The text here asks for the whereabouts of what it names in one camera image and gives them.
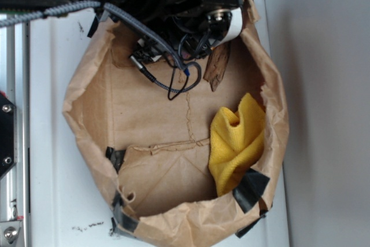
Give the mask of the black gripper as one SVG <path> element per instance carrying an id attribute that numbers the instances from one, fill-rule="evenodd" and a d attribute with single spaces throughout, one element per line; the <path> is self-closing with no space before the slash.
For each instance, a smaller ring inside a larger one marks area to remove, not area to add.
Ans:
<path id="1" fill-rule="evenodd" d="M 242 29 L 242 0 L 128 0 L 128 12 L 171 47 L 143 34 L 130 56 L 139 69 L 161 56 L 172 57 L 175 67 L 184 69 Z"/>

